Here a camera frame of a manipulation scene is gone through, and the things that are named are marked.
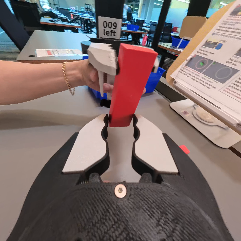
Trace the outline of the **instruction sheet on wooden stand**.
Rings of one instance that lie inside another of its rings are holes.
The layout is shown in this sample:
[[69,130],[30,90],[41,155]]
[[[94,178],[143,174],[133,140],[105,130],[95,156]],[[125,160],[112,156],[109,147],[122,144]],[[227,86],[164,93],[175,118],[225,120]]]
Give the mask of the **instruction sheet on wooden stand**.
[[193,91],[177,84],[175,79],[170,77],[170,75],[177,70],[180,64],[185,60],[188,54],[197,46],[199,42],[197,39],[198,36],[202,36],[202,33],[207,33],[207,31],[215,24],[215,20],[212,19],[212,22],[213,23],[210,23],[207,26],[206,31],[203,30],[205,23],[190,40],[189,44],[170,66],[166,74],[166,80],[169,85],[173,86],[173,88],[187,98],[185,100],[172,102],[170,107],[212,143],[221,148],[229,148],[240,142],[241,122],[234,123],[235,119],[224,113],[220,108]]

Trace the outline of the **person's left hand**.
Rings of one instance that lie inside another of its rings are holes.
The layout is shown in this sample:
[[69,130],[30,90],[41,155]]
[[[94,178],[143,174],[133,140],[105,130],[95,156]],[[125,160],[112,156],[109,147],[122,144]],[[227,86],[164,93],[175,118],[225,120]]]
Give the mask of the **person's left hand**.
[[[98,71],[93,67],[93,65],[89,62],[88,59],[81,60],[80,63],[80,73],[82,75],[83,80],[82,85],[88,86],[100,92]],[[103,83],[103,92],[109,93],[112,97],[113,87],[114,86],[109,83]]]

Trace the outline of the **printed instruction sheet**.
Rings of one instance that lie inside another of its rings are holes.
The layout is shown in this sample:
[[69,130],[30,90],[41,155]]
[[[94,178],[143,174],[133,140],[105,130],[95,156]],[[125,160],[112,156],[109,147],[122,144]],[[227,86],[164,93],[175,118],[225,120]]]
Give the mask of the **printed instruction sheet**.
[[208,19],[197,46],[170,77],[240,122],[240,1]]

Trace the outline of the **dark slanted beam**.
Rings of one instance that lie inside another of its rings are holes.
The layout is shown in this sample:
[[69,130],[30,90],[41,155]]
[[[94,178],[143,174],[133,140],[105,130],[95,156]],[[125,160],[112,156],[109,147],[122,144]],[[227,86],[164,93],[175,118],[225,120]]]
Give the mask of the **dark slanted beam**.
[[0,1],[0,26],[15,46],[22,51],[30,36],[12,14],[4,0]]

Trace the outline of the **black pillar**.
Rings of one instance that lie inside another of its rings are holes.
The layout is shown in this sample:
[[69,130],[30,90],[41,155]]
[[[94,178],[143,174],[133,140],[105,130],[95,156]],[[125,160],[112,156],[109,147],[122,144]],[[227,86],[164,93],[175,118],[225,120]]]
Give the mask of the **black pillar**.
[[158,43],[159,43],[160,36],[161,36],[161,33],[164,28],[164,24],[165,24],[165,20],[166,20],[167,14],[168,14],[170,4],[171,4],[171,0],[164,0],[162,8],[161,8],[157,27],[156,27],[155,34],[154,34],[153,41],[152,41],[152,48],[156,52],[158,49]]

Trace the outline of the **grey table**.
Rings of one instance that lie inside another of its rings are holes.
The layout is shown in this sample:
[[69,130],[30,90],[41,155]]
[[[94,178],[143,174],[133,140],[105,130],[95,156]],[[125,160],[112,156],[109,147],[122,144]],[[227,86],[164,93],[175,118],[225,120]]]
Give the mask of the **grey table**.
[[17,57],[18,62],[30,64],[73,62],[83,59],[80,56],[28,57],[36,55],[36,49],[79,49],[81,42],[95,38],[96,34],[67,33],[35,30]]

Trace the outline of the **laminated sheet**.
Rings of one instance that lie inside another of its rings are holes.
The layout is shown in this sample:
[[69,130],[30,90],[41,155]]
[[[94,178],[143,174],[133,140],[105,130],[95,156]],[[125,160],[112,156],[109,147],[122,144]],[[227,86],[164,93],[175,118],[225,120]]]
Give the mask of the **laminated sheet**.
[[80,56],[82,51],[79,49],[36,49],[37,57],[53,57],[53,56]]

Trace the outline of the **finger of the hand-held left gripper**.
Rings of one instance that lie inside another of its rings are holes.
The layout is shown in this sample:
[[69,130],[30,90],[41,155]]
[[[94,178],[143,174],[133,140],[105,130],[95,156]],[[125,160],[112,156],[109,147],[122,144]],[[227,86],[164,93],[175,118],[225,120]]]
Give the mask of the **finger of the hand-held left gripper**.
[[111,44],[90,43],[87,52],[90,64],[98,72],[112,76],[119,73],[118,57]]
[[158,68],[159,68],[159,56],[155,58],[151,72],[156,73],[158,71]]

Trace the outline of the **wooden-edged table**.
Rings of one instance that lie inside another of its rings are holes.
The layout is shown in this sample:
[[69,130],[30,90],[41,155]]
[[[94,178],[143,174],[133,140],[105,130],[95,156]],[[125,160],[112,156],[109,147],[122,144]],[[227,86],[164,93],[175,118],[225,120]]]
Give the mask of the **wooden-edged table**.
[[158,43],[158,50],[164,50],[164,51],[167,51],[168,53],[178,55],[184,50],[184,48],[174,47],[174,46],[172,46],[171,43],[159,42]]
[[140,38],[143,37],[143,35],[147,35],[147,32],[145,31],[133,31],[128,30],[127,27],[121,27],[121,38],[126,37],[128,40],[128,36],[131,36],[132,41],[134,41],[135,45],[141,45],[140,44]]
[[45,18],[41,17],[40,24],[44,29],[48,31],[65,32],[65,30],[70,30],[74,33],[78,33],[81,29],[81,25],[76,23],[62,22],[59,19]]

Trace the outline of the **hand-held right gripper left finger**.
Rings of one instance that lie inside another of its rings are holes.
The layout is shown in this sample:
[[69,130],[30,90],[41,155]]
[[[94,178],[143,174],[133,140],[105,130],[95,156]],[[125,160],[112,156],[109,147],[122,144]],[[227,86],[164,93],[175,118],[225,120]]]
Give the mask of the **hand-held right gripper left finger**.
[[63,174],[104,174],[110,165],[108,114],[101,114],[87,123],[78,133],[63,167]]

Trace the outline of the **person's left forearm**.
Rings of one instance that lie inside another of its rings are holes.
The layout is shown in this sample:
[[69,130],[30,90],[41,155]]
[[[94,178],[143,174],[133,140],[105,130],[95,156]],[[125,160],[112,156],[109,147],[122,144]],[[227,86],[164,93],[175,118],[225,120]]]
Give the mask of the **person's left forearm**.
[[0,104],[10,105],[31,101],[83,84],[80,61],[29,64],[1,61]]

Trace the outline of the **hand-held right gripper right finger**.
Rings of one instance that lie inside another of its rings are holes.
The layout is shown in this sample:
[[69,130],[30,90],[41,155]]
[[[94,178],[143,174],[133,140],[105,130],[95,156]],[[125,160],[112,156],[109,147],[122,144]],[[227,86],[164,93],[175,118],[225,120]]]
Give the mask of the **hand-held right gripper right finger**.
[[178,174],[179,170],[163,132],[140,114],[133,116],[133,127],[131,165],[134,171],[141,176],[149,173],[153,181],[161,174]]

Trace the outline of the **black office chair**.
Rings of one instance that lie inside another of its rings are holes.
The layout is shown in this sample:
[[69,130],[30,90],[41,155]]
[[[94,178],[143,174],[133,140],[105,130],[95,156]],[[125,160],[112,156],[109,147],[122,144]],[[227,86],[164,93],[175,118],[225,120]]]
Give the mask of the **black office chair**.
[[160,38],[160,42],[162,43],[172,43],[172,23],[166,23],[164,24],[163,32]]

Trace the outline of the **wooden document stand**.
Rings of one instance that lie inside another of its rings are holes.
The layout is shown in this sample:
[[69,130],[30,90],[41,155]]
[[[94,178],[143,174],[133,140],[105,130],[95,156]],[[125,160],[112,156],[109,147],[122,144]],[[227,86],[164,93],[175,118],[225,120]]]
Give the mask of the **wooden document stand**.
[[179,37],[191,40],[200,28],[206,23],[207,18],[202,16],[186,16],[182,21]]

